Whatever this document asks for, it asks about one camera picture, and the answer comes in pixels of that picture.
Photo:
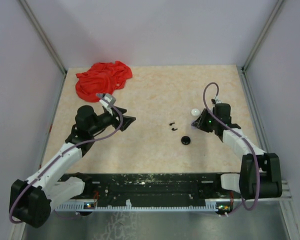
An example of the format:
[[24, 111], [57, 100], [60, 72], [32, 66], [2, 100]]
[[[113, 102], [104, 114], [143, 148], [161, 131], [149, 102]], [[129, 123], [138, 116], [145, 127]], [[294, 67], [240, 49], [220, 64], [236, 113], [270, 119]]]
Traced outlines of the purple earbud case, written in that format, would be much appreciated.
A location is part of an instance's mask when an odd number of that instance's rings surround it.
[[196, 121], [192, 122], [191, 126], [193, 127], [193, 129], [198, 129], [198, 123]]

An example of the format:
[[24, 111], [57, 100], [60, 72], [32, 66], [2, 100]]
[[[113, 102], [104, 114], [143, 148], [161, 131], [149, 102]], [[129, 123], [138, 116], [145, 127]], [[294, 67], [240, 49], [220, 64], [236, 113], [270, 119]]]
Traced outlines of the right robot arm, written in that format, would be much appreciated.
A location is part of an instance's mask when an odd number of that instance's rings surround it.
[[267, 153], [244, 135], [241, 127], [232, 123], [231, 106], [217, 103], [210, 113], [206, 108], [191, 124], [206, 133], [214, 133], [230, 147], [241, 160], [240, 173], [224, 173], [213, 185], [213, 192], [225, 198], [231, 191], [245, 200], [279, 198], [282, 195], [282, 178], [279, 156]]

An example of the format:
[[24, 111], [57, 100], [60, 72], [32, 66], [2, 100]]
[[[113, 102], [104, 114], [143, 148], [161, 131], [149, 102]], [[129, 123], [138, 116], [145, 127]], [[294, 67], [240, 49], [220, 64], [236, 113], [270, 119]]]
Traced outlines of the white earbud case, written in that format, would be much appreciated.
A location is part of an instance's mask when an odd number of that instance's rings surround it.
[[190, 114], [193, 116], [193, 117], [198, 117], [200, 116], [201, 114], [201, 111], [197, 108], [193, 108], [191, 111], [190, 111]]

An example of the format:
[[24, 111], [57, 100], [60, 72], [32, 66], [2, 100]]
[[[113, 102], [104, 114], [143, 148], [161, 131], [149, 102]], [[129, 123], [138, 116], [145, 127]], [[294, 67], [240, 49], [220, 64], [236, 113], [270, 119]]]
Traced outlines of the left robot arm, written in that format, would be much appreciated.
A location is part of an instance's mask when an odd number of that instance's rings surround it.
[[56, 155], [26, 180], [17, 179], [11, 186], [9, 220], [13, 224], [26, 223], [34, 228], [41, 227], [59, 205], [73, 197], [91, 197], [94, 186], [82, 175], [59, 179], [66, 171], [81, 160], [97, 142], [98, 132], [112, 126], [125, 131], [136, 118], [126, 116], [126, 109], [111, 105], [97, 115], [90, 105], [77, 110], [75, 124]]

